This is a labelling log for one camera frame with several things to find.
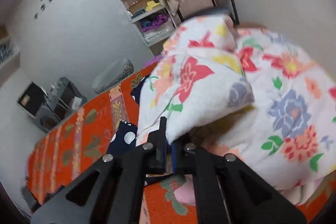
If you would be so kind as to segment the grey utility cart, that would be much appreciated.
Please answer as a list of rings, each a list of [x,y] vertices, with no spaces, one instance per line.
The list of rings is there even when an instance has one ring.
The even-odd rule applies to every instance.
[[[87,98],[66,77],[52,84],[50,91],[42,92],[42,104],[34,115],[34,124],[44,133],[54,129],[87,102]]]

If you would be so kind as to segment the white storage shelf unit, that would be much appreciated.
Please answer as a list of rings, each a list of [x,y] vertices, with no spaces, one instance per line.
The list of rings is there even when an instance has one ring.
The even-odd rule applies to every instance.
[[[176,29],[169,9],[159,0],[119,0],[148,48],[162,44]]]

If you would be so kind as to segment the navy polka dot garment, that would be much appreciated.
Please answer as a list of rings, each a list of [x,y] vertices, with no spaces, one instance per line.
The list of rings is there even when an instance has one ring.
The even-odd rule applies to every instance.
[[[109,91],[116,129],[106,152],[113,156],[121,156],[135,147],[140,93],[147,78],[147,75],[139,73],[134,79],[126,79]]]

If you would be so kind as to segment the black open case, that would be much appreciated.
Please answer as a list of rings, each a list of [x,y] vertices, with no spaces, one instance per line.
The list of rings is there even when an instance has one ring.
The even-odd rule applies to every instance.
[[[46,92],[31,82],[17,99],[17,104],[32,118],[36,117],[40,107],[45,104]]]

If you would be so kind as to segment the grey round floor cushion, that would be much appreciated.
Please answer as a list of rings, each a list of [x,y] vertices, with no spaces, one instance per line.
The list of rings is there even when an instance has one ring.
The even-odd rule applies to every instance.
[[[134,66],[129,59],[120,58],[109,64],[94,79],[92,88],[100,94],[115,86],[134,72]]]

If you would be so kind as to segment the white floral garment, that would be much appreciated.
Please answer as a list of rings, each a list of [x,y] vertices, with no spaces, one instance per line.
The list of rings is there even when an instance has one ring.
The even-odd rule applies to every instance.
[[[236,155],[302,205],[335,170],[335,81],[301,47],[226,15],[183,22],[139,97],[137,145],[166,118],[214,155]]]

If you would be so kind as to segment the orange patterned bed blanket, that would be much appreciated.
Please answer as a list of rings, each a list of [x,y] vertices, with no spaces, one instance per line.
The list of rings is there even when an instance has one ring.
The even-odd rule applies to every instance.
[[[31,211],[104,155],[120,120],[137,124],[138,105],[130,92],[154,67],[143,68],[90,100],[37,142],[27,162],[27,190],[23,193],[31,193],[35,199],[27,201]],[[196,208],[175,199],[174,190],[181,183],[178,178],[168,178],[146,186],[140,222],[197,223]]]

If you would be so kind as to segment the white wall shelf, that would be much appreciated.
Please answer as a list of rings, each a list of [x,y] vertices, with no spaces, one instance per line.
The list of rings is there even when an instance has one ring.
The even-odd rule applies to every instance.
[[[20,49],[12,41],[4,25],[1,25],[0,86],[20,67]]]

